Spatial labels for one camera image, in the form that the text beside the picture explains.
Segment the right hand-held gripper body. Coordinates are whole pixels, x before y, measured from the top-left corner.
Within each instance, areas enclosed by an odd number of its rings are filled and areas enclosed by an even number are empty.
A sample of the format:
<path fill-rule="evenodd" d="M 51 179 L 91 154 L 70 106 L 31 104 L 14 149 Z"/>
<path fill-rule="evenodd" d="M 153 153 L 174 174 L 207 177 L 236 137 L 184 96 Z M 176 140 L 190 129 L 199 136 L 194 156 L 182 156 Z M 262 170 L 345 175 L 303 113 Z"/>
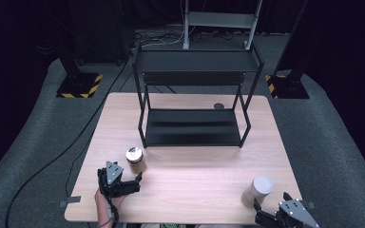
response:
<path fill-rule="evenodd" d="M 298 199 L 281 201 L 274 214 L 256 211 L 255 222 L 263 228 L 320 228 Z"/>

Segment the person's left hand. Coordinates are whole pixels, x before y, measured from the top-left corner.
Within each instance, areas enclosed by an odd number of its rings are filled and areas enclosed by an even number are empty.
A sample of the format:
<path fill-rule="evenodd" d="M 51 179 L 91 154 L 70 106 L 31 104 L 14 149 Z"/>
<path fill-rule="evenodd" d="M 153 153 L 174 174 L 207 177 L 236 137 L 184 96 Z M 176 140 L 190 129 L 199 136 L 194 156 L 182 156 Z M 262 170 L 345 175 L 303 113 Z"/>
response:
<path fill-rule="evenodd" d="M 100 192 L 100 190 L 97 190 L 94 195 L 94 199 L 96 203 L 98 222 L 103 223 L 105 221 L 108 221 L 109 220 L 108 209 L 107 209 L 108 202 L 105 196 Z M 120 209 L 124 200 L 125 196 L 121 196 L 118 198 L 112 198 L 111 202 L 117 209 Z"/>

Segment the black stand with striped base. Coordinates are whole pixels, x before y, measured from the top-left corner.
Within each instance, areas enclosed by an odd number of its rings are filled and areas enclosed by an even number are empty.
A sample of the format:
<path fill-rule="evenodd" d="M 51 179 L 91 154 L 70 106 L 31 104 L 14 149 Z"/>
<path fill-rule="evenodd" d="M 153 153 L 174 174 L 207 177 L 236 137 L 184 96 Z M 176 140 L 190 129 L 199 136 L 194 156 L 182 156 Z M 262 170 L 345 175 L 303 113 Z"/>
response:
<path fill-rule="evenodd" d="M 266 75 L 269 91 L 274 99 L 308 99 L 309 95 L 301 82 L 303 70 L 307 60 L 303 57 L 298 57 L 296 60 L 290 58 L 290 54 L 295 47 L 295 41 L 298 34 L 298 26 L 301 23 L 304 12 L 307 9 L 309 0 L 304 0 L 299 12 L 297 21 L 294 24 L 288 42 L 279 58 L 277 66 L 272 75 Z M 278 75 L 283 67 L 292 64 L 292 68 L 288 75 Z"/>
<path fill-rule="evenodd" d="M 62 98 L 92 97 L 103 76 L 98 73 L 85 73 L 79 70 L 67 47 L 65 38 L 60 32 L 55 35 L 55 41 L 59 59 L 67 73 L 57 90 L 57 96 Z"/>

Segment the glass jar with silver lid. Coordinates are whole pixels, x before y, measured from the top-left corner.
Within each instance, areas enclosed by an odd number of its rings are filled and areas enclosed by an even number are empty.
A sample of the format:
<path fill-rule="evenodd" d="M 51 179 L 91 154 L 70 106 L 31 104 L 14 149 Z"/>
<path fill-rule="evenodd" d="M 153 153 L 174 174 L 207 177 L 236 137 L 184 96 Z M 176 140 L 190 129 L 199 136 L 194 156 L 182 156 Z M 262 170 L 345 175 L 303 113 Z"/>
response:
<path fill-rule="evenodd" d="M 125 152 L 125 158 L 134 174 L 144 172 L 146 164 L 144 160 L 144 152 L 140 147 L 130 147 Z"/>

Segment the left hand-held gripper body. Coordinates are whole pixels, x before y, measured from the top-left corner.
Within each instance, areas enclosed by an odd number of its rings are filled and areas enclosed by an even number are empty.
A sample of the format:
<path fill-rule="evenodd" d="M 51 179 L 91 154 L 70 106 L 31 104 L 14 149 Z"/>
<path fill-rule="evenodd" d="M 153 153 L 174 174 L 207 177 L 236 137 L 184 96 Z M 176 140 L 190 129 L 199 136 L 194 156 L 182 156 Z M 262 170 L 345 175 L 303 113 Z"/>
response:
<path fill-rule="evenodd" d="M 140 184 L 134 180 L 122 181 L 124 169 L 117 162 L 107 161 L 102 181 L 98 181 L 100 192 L 108 198 L 118 198 L 140 191 Z"/>

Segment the black metal shelf rack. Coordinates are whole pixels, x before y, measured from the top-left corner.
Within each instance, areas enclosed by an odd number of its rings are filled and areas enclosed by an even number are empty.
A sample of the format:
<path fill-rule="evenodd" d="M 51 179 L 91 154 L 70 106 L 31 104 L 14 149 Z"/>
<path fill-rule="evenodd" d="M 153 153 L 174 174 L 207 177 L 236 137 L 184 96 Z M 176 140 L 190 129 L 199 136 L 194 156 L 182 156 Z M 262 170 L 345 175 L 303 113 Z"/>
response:
<path fill-rule="evenodd" d="M 148 50 L 136 47 L 132 69 L 141 109 L 138 123 L 144 147 L 243 146 L 251 129 L 248 107 L 264 67 L 259 49 Z M 245 75 L 255 78 L 241 91 Z M 150 86 L 235 86 L 234 101 L 223 110 L 154 108 Z"/>

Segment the white cylindrical can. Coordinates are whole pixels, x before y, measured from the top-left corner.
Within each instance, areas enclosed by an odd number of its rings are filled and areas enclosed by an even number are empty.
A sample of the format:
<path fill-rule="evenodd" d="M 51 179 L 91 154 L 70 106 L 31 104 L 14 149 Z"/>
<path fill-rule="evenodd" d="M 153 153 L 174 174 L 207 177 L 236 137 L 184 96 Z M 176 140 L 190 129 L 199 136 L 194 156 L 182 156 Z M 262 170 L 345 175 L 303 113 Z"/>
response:
<path fill-rule="evenodd" d="M 274 184 L 267 176 L 255 176 L 250 185 L 241 195 L 241 201 L 247 208 L 254 207 L 254 200 L 262 204 L 263 200 L 272 193 Z"/>

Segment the white metal stand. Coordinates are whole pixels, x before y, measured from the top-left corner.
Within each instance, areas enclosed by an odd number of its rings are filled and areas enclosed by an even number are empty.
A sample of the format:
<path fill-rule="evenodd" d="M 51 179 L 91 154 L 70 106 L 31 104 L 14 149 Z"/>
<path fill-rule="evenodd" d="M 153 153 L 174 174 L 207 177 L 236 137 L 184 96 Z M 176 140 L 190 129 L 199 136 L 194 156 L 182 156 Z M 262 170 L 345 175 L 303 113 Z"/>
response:
<path fill-rule="evenodd" d="M 191 11 L 189 0 L 184 0 L 183 10 L 183 49 L 189 49 L 190 27 L 211 27 L 228 29 L 248 29 L 248 39 L 244 41 L 244 48 L 250 49 L 259 20 L 259 13 L 263 0 L 258 0 L 252 14 Z"/>

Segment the grey tape strip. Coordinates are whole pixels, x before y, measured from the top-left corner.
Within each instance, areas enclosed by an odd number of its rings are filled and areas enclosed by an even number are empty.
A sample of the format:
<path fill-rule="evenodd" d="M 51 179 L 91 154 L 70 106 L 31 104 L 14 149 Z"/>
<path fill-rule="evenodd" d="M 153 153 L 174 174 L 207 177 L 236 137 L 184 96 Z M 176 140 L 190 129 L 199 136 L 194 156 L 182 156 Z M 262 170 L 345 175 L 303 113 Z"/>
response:
<path fill-rule="evenodd" d="M 58 207 L 60 208 L 65 208 L 67 207 L 70 203 L 78 203 L 81 201 L 81 196 L 75 196 L 75 197 L 69 197 L 66 200 L 61 200 L 58 203 Z"/>

